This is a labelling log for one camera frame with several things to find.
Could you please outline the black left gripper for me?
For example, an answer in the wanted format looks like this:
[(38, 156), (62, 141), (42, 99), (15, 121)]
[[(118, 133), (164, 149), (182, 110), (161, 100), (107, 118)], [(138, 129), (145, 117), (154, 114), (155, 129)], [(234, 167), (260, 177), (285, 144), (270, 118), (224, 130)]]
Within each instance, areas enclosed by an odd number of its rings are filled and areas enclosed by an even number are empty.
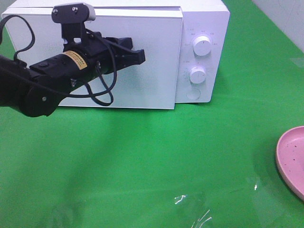
[[(128, 50), (116, 51), (120, 46)], [(63, 53), (44, 59), (29, 67), (33, 88), (78, 88), (99, 75), (114, 73), (145, 62), (143, 49), (133, 51), (132, 38), (90, 35), (88, 44), (74, 43)]]

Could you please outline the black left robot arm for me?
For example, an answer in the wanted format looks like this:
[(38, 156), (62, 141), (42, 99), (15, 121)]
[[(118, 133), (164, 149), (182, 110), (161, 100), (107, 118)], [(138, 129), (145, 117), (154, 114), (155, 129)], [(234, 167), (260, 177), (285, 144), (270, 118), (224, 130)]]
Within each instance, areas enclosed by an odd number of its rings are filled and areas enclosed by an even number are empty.
[(28, 117), (51, 115), (65, 98), (90, 98), (109, 106), (118, 70), (144, 61), (144, 50), (133, 50), (131, 38), (99, 33), (88, 34), (88, 45), (68, 45), (63, 53), (31, 66), (1, 56), (0, 105)]

